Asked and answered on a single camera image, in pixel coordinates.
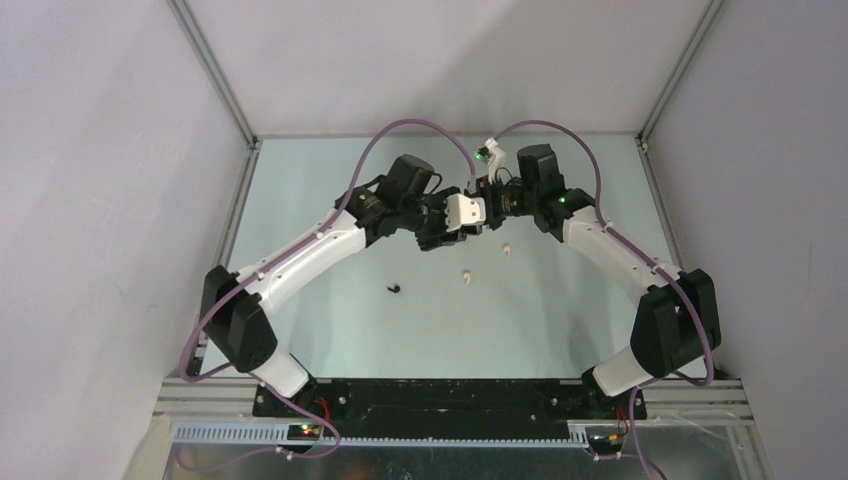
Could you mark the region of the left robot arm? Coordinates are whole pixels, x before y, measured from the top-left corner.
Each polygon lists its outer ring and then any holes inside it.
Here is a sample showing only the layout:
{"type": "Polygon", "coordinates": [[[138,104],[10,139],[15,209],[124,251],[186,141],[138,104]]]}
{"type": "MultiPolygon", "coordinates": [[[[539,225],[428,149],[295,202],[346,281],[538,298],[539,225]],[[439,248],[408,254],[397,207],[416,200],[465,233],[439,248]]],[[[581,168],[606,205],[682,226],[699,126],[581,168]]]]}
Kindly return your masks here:
{"type": "Polygon", "coordinates": [[[427,192],[435,175],[429,163],[404,154],[388,173],[348,190],[326,218],[291,244],[239,271],[210,270],[200,326],[228,366],[275,390],[290,415],[311,412],[311,376],[280,344],[271,316],[336,263],[399,230],[414,233],[422,250],[463,240],[464,228],[485,219],[485,209],[456,187],[427,192]]]}

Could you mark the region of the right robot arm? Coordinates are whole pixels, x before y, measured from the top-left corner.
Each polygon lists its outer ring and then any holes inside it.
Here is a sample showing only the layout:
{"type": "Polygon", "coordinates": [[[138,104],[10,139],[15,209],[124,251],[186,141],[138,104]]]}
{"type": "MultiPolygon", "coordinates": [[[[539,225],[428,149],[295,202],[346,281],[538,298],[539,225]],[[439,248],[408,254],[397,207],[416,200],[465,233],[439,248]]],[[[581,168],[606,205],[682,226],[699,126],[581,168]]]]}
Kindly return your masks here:
{"type": "Polygon", "coordinates": [[[488,174],[461,201],[465,219],[496,229],[508,217],[531,217],[541,232],[592,261],[636,306],[628,345],[582,376],[586,386],[581,402],[588,414],[606,418],[620,407],[622,393],[665,378],[698,358],[711,359],[721,332],[708,274],[664,263],[615,233],[592,196],[566,186],[550,145],[520,149],[519,175],[507,182],[497,176],[506,154],[495,139],[487,139],[475,156],[488,174]]]}

